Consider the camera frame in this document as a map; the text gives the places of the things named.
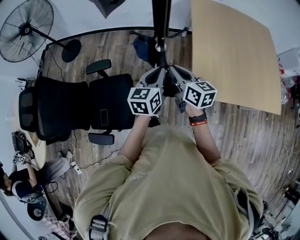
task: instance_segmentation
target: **wooden table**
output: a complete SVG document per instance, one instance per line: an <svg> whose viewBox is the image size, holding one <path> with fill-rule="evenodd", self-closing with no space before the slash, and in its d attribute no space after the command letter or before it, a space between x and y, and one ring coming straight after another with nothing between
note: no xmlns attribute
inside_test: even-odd
<svg viewBox="0 0 300 240"><path fill-rule="evenodd" d="M16 98L14 102L14 118L12 120L12 130L19 131L25 134L27 140L32 145L32 150L35 154L35 159L32 160L32 163L38 167L34 167L35 170L41 169L46 161L46 142L38 139L35 133L29 133L24 131L20 127L19 121L19 96Z"/></svg>
<svg viewBox="0 0 300 240"><path fill-rule="evenodd" d="M211 0L191 0L193 72L216 100L281 113L277 56L267 27Z"/></svg>

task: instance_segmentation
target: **black pole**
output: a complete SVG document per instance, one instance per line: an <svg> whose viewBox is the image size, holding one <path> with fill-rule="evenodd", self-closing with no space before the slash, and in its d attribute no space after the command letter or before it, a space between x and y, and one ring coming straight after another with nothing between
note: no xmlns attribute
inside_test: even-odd
<svg viewBox="0 0 300 240"><path fill-rule="evenodd" d="M60 42L54 40L52 37L50 37L50 36L44 34L43 32L40 32L39 30L37 30L37 29L35 29L35 28L33 28L33 27L32 27L31 29L32 29L33 32L36 32L37 34L41 35L42 37L47 38L47 39L50 40L50 41L53 41L54 43L58 44L59 46L61 46L61 47L63 47L64 49L66 49L66 50L69 51L69 49L68 49L65 45L63 45L63 44L61 44Z"/></svg>
<svg viewBox="0 0 300 240"><path fill-rule="evenodd" d="M169 30L172 0L152 0L154 33L157 45L165 47L165 37Z"/></svg>

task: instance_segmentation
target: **red object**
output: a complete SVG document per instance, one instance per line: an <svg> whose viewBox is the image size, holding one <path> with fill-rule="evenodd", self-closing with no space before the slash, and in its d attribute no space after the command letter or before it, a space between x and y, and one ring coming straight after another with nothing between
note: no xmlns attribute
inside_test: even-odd
<svg viewBox="0 0 300 240"><path fill-rule="evenodd" d="M198 126L198 125L203 125L203 124L207 124L208 121L204 120L204 121L200 121L200 122L191 122L190 125L191 126Z"/></svg>
<svg viewBox="0 0 300 240"><path fill-rule="evenodd" d="M293 77L292 79L294 80L295 85L298 85L298 82L297 82L297 76Z"/></svg>
<svg viewBox="0 0 300 240"><path fill-rule="evenodd" d="M281 74L284 74L285 71L283 70L283 66L281 64L278 64L279 65L279 70L280 70L280 73Z"/></svg>

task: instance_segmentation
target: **chair armrest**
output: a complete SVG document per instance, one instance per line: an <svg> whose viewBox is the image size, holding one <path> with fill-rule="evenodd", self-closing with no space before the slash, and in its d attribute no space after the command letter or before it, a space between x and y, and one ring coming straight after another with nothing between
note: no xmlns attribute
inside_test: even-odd
<svg viewBox="0 0 300 240"><path fill-rule="evenodd" d="M97 144L97 145L113 145L114 144L114 135L104 133L89 133L88 134L89 141L91 143Z"/></svg>
<svg viewBox="0 0 300 240"><path fill-rule="evenodd" d="M86 75L89 75L92 73L103 71L111 67L112 67L112 62L110 61L110 59L103 59L97 62L93 62L92 64L89 64L85 69L85 73Z"/></svg>

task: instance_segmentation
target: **black shirt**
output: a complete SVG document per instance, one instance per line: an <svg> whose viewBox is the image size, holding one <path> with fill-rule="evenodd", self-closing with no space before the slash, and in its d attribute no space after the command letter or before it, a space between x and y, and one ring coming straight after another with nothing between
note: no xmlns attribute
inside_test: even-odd
<svg viewBox="0 0 300 240"><path fill-rule="evenodd" d="M9 179L11 180L11 188L15 182L21 181L15 187L15 191L20 198L33 194L36 191L35 187L33 188L29 182L30 177L27 169L13 172L10 174Z"/></svg>

